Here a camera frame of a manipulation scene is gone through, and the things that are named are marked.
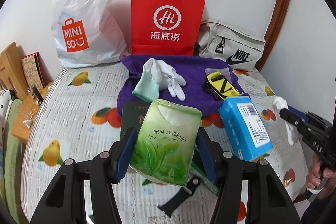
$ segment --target nike swoosh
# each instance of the nike swoosh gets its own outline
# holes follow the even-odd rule
[[[232,57],[233,57],[233,55],[231,55],[230,57],[228,57],[225,62],[228,63],[229,65],[236,65],[236,64],[241,64],[241,63],[246,63],[246,62],[252,61],[252,60],[248,60],[248,61],[233,61]]]

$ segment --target book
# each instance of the book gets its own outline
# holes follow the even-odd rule
[[[39,53],[29,54],[21,62],[28,86],[31,87],[35,84],[38,90],[44,89],[45,84],[39,64]]]
[[[120,139],[122,139],[129,127],[133,127],[139,134],[150,104],[151,102],[144,101],[124,103],[121,115]]]

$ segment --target blue box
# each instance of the blue box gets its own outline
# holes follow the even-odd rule
[[[253,160],[273,148],[265,126],[249,97],[228,97],[219,109],[237,157]]]

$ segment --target yellow and black object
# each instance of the yellow and black object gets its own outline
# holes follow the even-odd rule
[[[207,75],[202,88],[218,101],[240,95],[239,91],[219,71]]]

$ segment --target metal screw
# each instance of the metal screw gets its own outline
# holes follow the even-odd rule
[[[71,165],[71,164],[73,164],[73,162],[74,162],[73,159],[66,159],[64,164],[65,165]]]
[[[225,151],[224,153],[223,153],[223,156],[225,157],[225,158],[232,158],[232,153],[231,152],[229,152],[229,151]]]
[[[265,160],[265,159],[260,159],[259,162],[260,162],[261,165],[267,165],[268,164],[268,161]]]
[[[102,152],[101,154],[100,154],[100,157],[102,158],[102,159],[106,159],[106,158],[108,158],[110,156],[110,153],[108,153],[108,152],[106,152],[106,151],[104,151],[104,152]]]

